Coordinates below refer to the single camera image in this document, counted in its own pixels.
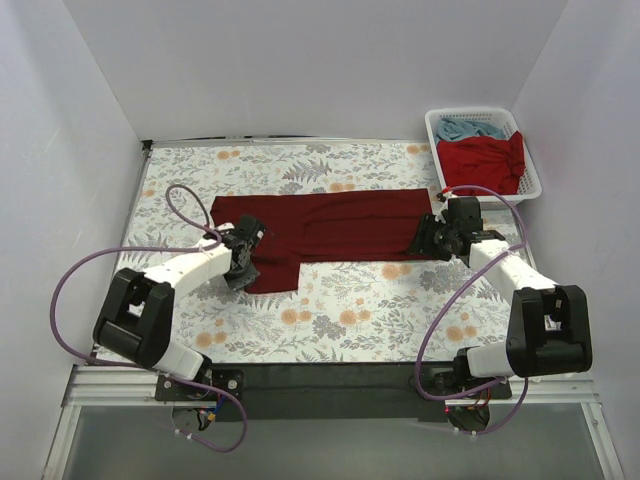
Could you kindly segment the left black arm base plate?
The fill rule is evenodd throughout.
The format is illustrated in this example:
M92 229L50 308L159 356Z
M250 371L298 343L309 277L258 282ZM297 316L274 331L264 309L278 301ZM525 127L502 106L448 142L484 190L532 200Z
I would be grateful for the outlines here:
M206 389L205 385L213 386L240 399L244 380L244 372L238 369L208 369L202 379L196 380L198 386L192 386L184 381L166 376L159 376L154 399L157 401L215 400L218 394Z

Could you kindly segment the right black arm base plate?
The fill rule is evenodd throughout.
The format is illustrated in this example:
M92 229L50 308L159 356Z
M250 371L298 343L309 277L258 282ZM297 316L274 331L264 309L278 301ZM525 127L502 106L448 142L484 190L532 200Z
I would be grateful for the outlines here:
M497 383L480 390L482 385L489 382L488 378L460 377L451 367L424 366L419 379L428 397L440 401L477 399L486 395L497 400L512 397L509 382Z

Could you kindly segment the dark red t shirt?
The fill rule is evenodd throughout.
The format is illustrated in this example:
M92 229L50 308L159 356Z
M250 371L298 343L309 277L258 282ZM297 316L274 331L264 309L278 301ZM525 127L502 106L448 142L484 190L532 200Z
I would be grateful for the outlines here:
M266 226L252 254L258 279L246 291L298 289L303 263L405 261L423 215L426 189L370 190L306 195L225 196L214 200L214 222L237 224L249 215Z

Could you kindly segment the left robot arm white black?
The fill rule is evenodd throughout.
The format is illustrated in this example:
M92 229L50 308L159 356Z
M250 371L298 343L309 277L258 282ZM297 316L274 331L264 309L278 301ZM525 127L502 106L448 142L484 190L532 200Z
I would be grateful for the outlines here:
M95 324L94 342L139 367L178 378L188 398L205 398L213 386L211 360L172 337L175 304L216 277L233 291L254 283L259 271L252 253L265 233L262 222L243 215L159 265L119 270Z

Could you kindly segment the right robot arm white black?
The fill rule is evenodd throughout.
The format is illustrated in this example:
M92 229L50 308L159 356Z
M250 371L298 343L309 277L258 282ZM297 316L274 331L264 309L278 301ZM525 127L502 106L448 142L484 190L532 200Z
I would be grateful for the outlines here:
M585 292L543 276L517 249L499 232L485 229L475 197L452 196L437 214L422 217L409 253L460 260L510 306L504 341L461 349L450 368L436 374L415 364L415 388L422 397L471 398L512 376L526 379L591 369Z

